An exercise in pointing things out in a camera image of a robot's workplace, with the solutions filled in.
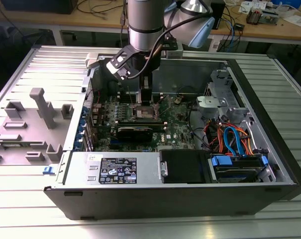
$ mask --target blue cable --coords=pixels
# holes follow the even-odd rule
[[[241,146],[241,143],[240,143],[240,135],[234,127],[227,127],[224,130],[223,139],[224,139],[225,146],[230,150],[230,152],[233,154],[233,156],[236,156],[235,151],[230,147],[229,142],[228,142],[228,137],[227,137],[228,134],[227,133],[228,133],[229,130],[232,130],[234,132],[236,146],[238,148],[239,154],[245,156],[244,150],[243,150],[243,148]]]
[[[231,38],[231,41],[230,41],[230,46],[229,46],[229,48],[228,48],[227,51],[226,51],[226,52],[229,52],[230,49],[231,49],[232,46],[233,46],[233,40],[234,40],[234,28],[233,28],[233,25],[232,25],[232,23],[231,23],[230,21],[225,20],[225,19],[223,19],[223,18],[221,18],[221,20],[226,21],[226,22],[229,23],[230,26],[231,26],[231,30],[232,30],[232,38]]]

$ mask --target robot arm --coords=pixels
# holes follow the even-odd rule
[[[118,79],[139,77],[141,104],[151,102],[152,71],[160,66],[160,52],[171,35],[189,46],[205,42],[214,23],[210,1],[186,0],[165,13],[163,0],[127,0],[130,44],[106,66]]]

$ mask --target black cable on desk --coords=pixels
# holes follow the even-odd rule
[[[5,15],[5,13],[2,11],[1,7],[0,7],[0,12],[1,12],[2,16],[22,35],[22,37],[25,38],[25,36],[23,35],[23,33],[20,31],[20,29],[17,28],[13,24],[13,22]],[[27,38],[25,38],[25,40],[27,40],[31,45],[33,45],[32,42],[30,42]]]
[[[228,7],[226,7],[226,10],[228,11],[229,14],[224,13],[223,15],[226,15],[226,16],[230,17],[231,23],[233,24],[234,36],[235,36],[235,24],[236,24],[235,19],[231,16]],[[233,41],[233,43],[235,43],[236,41],[238,41],[238,43],[235,45],[236,49],[237,49],[237,47],[240,44],[241,36],[242,36],[242,33],[243,33],[243,32],[240,32],[239,30],[237,30],[237,31],[239,32],[239,37]],[[226,42],[229,39],[230,35],[231,35],[231,32],[228,34],[227,39],[224,41],[224,43],[221,45],[221,47],[217,50],[217,52],[221,51],[222,48],[223,48],[223,50],[225,50],[226,48],[228,48],[230,46],[231,42],[226,45]]]
[[[81,9],[79,8],[80,5],[82,5],[83,3],[87,2],[87,1],[88,1],[88,0],[83,0],[83,1],[81,1],[79,4],[77,4],[76,9],[77,9],[78,11],[80,11],[80,12],[83,12],[83,13],[89,13],[89,14],[94,15],[95,13],[104,13],[104,12],[107,12],[107,11],[110,11],[110,10],[113,10],[113,9],[115,9],[115,8],[119,8],[119,7],[122,7],[122,6],[123,6],[123,5],[114,6],[114,7],[111,7],[111,8],[109,8],[109,9],[102,10],[102,11],[95,11],[95,10],[94,10],[94,8],[96,8],[96,7],[99,7],[99,6],[106,6],[106,5],[111,4],[111,3],[114,1],[114,0],[112,0],[111,2],[109,2],[109,3],[107,3],[107,4],[100,4],[100,5],[95,5],[95,6],[93,6],[93,7],[90,9],[90,11],[84,11],[84,10],[81,10]]]

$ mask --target table leg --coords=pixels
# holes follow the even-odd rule
[[[51,29],[54,35],[55,44],[57,46],[64,46],[63,34],[62,31],[58,28]]]
[[[223,35],[213,35],[210,43],[209,51],[216,52],[219,48],[220,41],[223,39]]]

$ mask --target black cable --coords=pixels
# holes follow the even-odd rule
[[[13,24],[13,22],[12,21],[10,21],[10,19],[5,15],[5,13],[1,10],[1,8],[0,8],[0,12],[1,12],[1,14],[2,14],[2,16],[22,35],[22,37],[23,38],[25,38],[25,36],[23,35],[23,33],[20,31],[20,29],[19,28],[17,28],[14,24]]]
[[[192,129],[191,124],[190,124],[190,115],[191,115],[191,111],[192,111],[194,105],[196,104],[196,102],[197,102],[197,100],[194,100],[194,102],[193,102],[192,105],[191,105],[191,108],[190,108],[190,111],[189,111],[189,114],[188,114],[188,126],[189,126],[189,129],[190,129],[190,132],[191,132],[198,140],[200,140],[200,141],[202,142],[202,147],[203,147],[203,148],[205,147],[206,150],[211,151],[211,150],[208,148],[208,145],[206,144],[206,142],[204,142],[204,140],[203,140],[202,138],[200,138],[200,137],[194,132],[194,130]]]
[[[119,6],[114,6],[114,7],[112,7],[112,8],[109,8],[109,9],[107,9],[107,10],[103,10],[103,11],[96,11],[95,13],[102,13],[102,12],[110,11],[110,10],[113,10],[113,9],[115,9],[115,8],[119,8],[119,7],[122,7],[122,5],[119,5]]]
[[[230,17],[231,24],[232,24],[233,30],[234,30],[234,36],[235,36],[235,24],[236,24],[236,22],[235,22],[235,19],[230,15],[230,11],[229,11],[228,7],[226,7],[226,9],[227,9],[229,14],[223,13],[223,15],[226,15],[226,16]],[[239,32],[239,37],[233,41],[233,43],[235,43],[236,41],[239,41],[237,43],[237,45],[235,45],[236,47],[238,47],[238,45],[240,44],[241,36],[243,34],[243,32],[241,33],[239,30],[237,30],[237,31]],[[226,42],[229,39],[230,34],[231,34],[231,32],[229,33],[227,39],[222,43],[221,47],[217,50],[217,52],[219,52],[222,48],[223,48],[223,50],[225,50],[226,48],[228,48],[230,46],[231,42],[226,45]]]
[[[80,2],[79,4],[77,4],[76,9],[77,9],[78,11],[80,11],[80,12],[83,12],[83,13],[89,13],[89,14],[94,15],[95,13],[104,13],[104,12],[107,12],[107,11],[110,11],[110,10],[113,10],[113,9],[115,9],[115,8],[118,8],[118,7],[122,7],[122,6],[123,6],[123,5],[114,6],[114,7],[112,7],[112,8],[109,8],[109,9],[106,9],[106,10],[102,10],[102,11],[95,11],[95,10],[94,10],[95,7],[98,7],[98,6],[106,6],[106,5],[108,5],[108,4],[111,4],[111,3],[114,1],[114,0],[112,0],[111,2],[109,2],[109,3],[107,3],[107,4],[100,4],[100,5],[95,5],[95,6],[93,6],[93,7],[90,9],[90,11],[84,11],[84,10],[81,10],[81,9],[79,8],[79,6],[82,5],[83,3],[87,2],[87,1],[88,1],[88,0],[83,0],[82,2]]]
[[[123,4],[122,6],[122,13],[121,13],[121,16],[120,16],[120,35],[119,35],[119,38],[120,38],[120,47],[122,48],[123,45],[122,45],[122,30],[124,28],[124,25],[126,23],[126,7],[125,7],[125,4]]]
[[[128,22],[128,9],[127,9],[127,1],[124,0],[124,7],[125,7],[125,15],[126,15],[126,22],[127,22],[127,26],[129,25]],[[128,44],[130,44],[130,39],[129,39],[129,28],[127,28],[127,35],[128,35]]]
[[[179,22],[179,23],[177,23],[176,25],[174,25],[174,26],[170,27],[169,29],[165,30],[165,31],[157,38],[155,44],[153,45],[153,47],[152,47],[152,49],[151,49],[151,52],[150,52],[150,54],[149,54],[149,56],[148,56],[148,59],[147,59],[145,65],[144,65],[144,67],[143,67],[137,74],[135,74],[134,76],[128,76],[127,79],[133,79],[133,78],[136,78],[136,77],[140,76],[140,75],[145,71],[145,69],[147,68],[147,66],[148,66],[148,64],[149,64],[149,62],[150,62],[150,60],[151,60],[151,58],[153,57],[153,55],[154,55],[154,53],[155,53],[155,51],[156,51],[156,49],[157,49],[157,45],[158,45],[159,42],[161,41],[161,38],[164,37],[167,33],[169,33],[170,31],[172,31],[172,30],[174,30],[174,29],[176,29],[176,28],[179,27],[179,26],[182,26],[182,25],[187,24],[187,23],[189,23],[189,22],[192,22],[192,21],[195,21],[195,20],[197,20],[197,19],[204,18],[204,17],[207,17],[207,16],[210,15],[210,8],[203,2],[203,0],[199,0],[199,1],[200,1],[200,3],[205,7],[205,9],[207,9],[207,12],[206,12],[206,13],[203,13],[203,14],[200,14],[200,15],[197,15],[197,16],[194,16],[194,17],[189,18],[189,19],[187,19],[187,20],[184,20],[184,21],[182,21],[182,22]]]
[[[177,95],[180,93],[180,90],[184,89],[184,88],[190,88],[194,91],[194,93],[197,93],[196,89],[192,86],[181,86],[178,91],[177,91]]]
[[[195,131],[195,130],[197,130],[197,129],[202,129],[202,130],[203,130],[204,128],[202,128],[202,127],[198,127],[198,128],[195,128],[193,131]]]

